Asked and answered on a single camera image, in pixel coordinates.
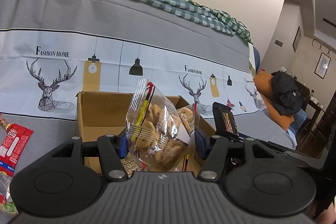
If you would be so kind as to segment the small framed picture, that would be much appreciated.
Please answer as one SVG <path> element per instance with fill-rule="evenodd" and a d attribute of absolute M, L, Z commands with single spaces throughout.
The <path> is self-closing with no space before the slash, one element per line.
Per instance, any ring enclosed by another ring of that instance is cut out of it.
<path fill-rule="evenodd" d="M 302 36 L 301 28 L 300 28 L 300 26 L 298 26 L 298 29 L 297 29 L 297 32 L 295 34 L 295 38 L 294 38 L 293 44 L 292 44 L 294 52 L 297 52 L 298 45 L 299 45 L 299 42 L 301 40 L 301 36 Z"/>

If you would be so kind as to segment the small brown orange candy bar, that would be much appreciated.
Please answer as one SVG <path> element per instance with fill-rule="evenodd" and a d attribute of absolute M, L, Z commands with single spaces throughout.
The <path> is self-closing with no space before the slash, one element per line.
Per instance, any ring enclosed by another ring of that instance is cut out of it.
<path fill-rule="evenodd" d="M 0 126 L 5 130 L 5 132 L 8 132 L 9 128 L 11 127 L 11 123 L 5 120 L 2 114 L 0 114 Z"/>

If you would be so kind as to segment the red flat snack packet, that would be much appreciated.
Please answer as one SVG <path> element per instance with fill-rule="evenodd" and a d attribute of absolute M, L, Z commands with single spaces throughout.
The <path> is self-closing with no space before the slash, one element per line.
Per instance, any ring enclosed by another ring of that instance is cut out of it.
<path fill-rule="evenodd" d="M 16 123 L 9 123 L 3 127 L 7 135 L 0 150 L 1 171 L 13 177 L 22 151 L 34 131 Z"/>

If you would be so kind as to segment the clear bag of cookies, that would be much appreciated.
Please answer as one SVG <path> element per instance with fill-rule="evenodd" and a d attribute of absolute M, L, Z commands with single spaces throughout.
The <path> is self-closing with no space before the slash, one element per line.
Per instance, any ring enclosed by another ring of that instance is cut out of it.
<path fill-rule="evenodd" d="M 198 104 L 178 106 L 149 79 L 141 77 L 126 114 L 130 154 L 143 170 L 191 170 L 199 120 Z"/>

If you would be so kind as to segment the orange cushion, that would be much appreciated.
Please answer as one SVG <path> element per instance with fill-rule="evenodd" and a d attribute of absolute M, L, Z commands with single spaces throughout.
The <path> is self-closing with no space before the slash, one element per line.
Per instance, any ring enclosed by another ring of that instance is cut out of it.
<path fill-rule="evenodd" d="M 272 80 L 273 76 L 266 71 L 259 71 L 253 78 L 255 86 L 260 93 L 262 100 L 264 101 L 269 117 L 272 121 L 278 124 L 283 130 L 287 130 L 290 124 L 294 121 L 292 115 L 285 116 L 280 115 L 280 113 L 275 109 L 272 104 L 273 92 L 272 92 Z"/>

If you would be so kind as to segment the dark brown snack bar wrapper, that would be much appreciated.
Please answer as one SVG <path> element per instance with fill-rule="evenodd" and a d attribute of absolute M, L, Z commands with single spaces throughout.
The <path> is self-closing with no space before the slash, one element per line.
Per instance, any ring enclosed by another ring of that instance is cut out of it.
<path fill-rule="evenodd" d="M 232 108 L 219 102 L 213 103 L 213 116 L 217 131 L 238 135 L 238 129 L 232 113 Z"/>

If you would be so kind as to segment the clear green sachima packet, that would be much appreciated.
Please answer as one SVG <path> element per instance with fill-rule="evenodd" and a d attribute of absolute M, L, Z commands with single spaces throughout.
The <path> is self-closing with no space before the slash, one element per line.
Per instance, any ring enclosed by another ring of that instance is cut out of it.
<path fill-rule="evenodd" d="M 3 195 L 0 195 L 0 210 L 7 215 L 17 215 L 18 211 L 13 202 L 7 201 Z"/>

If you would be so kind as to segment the black jacket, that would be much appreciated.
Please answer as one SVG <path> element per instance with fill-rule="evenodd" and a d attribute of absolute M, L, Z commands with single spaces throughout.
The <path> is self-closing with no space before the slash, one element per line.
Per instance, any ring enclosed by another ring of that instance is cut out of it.
<path fill-rule="evenodd" d="M 271 79 L 272 104 L 280 115 L 290 116 L 298 113 L 303 100 L 294 79 L 285 72 L 273 72 Z"/>

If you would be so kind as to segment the silver snack bar wrapper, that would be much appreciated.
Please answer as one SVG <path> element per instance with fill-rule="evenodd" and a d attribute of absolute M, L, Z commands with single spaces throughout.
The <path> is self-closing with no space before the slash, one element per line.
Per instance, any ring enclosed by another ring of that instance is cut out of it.
<path fill-rule="evenodd" d="M 1 171 L 0 187 L 1 187 L 1 195 L 4 196 L 5 198 L 5 203 L 12 201 L 10 195 L 10 184 L 11 184 L 11 177 Z"/>

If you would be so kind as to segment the clear bag of nut mix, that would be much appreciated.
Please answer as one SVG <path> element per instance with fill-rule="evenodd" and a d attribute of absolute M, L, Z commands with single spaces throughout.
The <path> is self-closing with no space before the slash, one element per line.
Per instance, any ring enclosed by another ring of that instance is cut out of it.
<path fill-rule="evenodd" d="M 126 157 L 125 159 L 122 159 L 121 163 L 123 164 L 123 167 L 125 168 L 128 177 L 130 177 L 133 172 L 141 171 L 140 167 L 137 165 L 132 157 Z"/>

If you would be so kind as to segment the brown cardboard box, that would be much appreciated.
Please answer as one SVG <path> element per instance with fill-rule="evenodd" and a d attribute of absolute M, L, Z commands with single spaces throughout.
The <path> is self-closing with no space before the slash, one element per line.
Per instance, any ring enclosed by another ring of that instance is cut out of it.
<path fill-rule="evenodd" d="M 77 133 L 83 142 L 96 141 L 102 135 L 119 133 L 125 128 L 125 117 L 133 94 L 111 92 L 79 92 L 77 94 Z M 189 105 L 181 96 L 167 97 L 174 106 L 181 108 Z M 216 129 L 207 120 L 200 117 L 199 125 L 208 136 L 215 134 Z M 187 171 L 196 176 L 203 165 L 203 160 L 196 152 L 189 154 Z M 84 156 L 84 164 L 101 174 L 98 156 Z"/>

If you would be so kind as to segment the grey deer print sofa cover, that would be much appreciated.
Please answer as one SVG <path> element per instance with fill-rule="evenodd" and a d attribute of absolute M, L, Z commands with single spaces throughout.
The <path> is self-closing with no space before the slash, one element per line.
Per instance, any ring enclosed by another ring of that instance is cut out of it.
<path fill-rule="evenodd" d="M 264 114 L 249 71 L 251 48 L 130 0 L 1 0 L 1 111 L 30 117 L 20 167 L 75 131 L 77 94 L 133 94 L 141 77 L 166 96 L 234 109 L 239 128 L 291 147 Z"/>

